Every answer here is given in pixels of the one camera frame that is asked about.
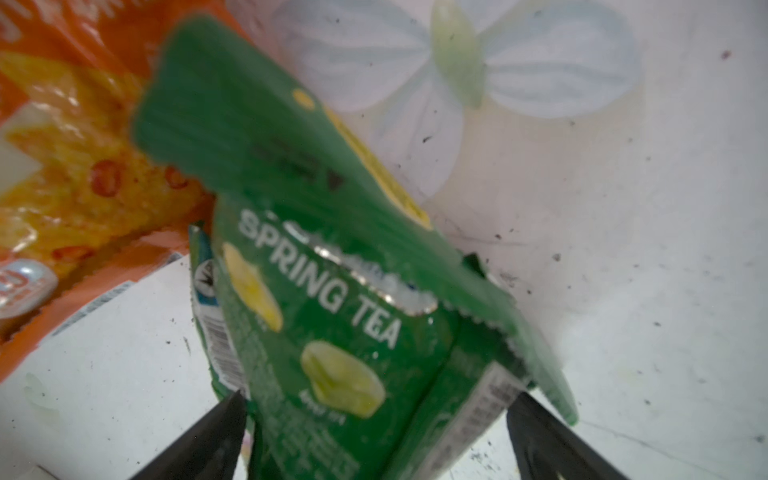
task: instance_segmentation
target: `plastic packaging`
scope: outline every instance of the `plastic packaging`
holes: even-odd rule
[[[207,201],[127,135],[159,45],[194,11],[233,25],[223,0],[0,5],[0,343],[132,240]]]
[[[548,347],[336,115],[212,18],[165,49],[137,145],[217,193],[193,230],[214,387],[251,404],[251,478],[434,478],[520,391],[569,422]]]

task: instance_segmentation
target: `tortilla chip image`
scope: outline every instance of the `tortilla chip image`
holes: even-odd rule
[[[368,419],[386,398],[384,385],[370,367],[328,342],[307,343],[301,368],[317,401],[332,409]]]
[[[260,316],[272,331],[282,330],[283,313],[280,312],[275,297],[261,278],[258,267],[248,263],[231,243],[223,245],[223,252],[230,282],[237,296],[249,309]]]

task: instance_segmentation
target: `orange plastic bag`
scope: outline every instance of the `orange plastic bag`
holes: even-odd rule
[[[162,41],[194,11],[237,28],[220,0],[0,2],[0,344],[131,240],[207,201],[128,138]]]

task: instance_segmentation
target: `green packet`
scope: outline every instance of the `green packet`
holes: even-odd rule
[[[478,258],[223,25],[178,28],[133,135],[218,196],[211,244],[192,231],[193,301],[214,388],[250,400],[251,478],[435,478],[534,386],[576,422],[549,348]]]

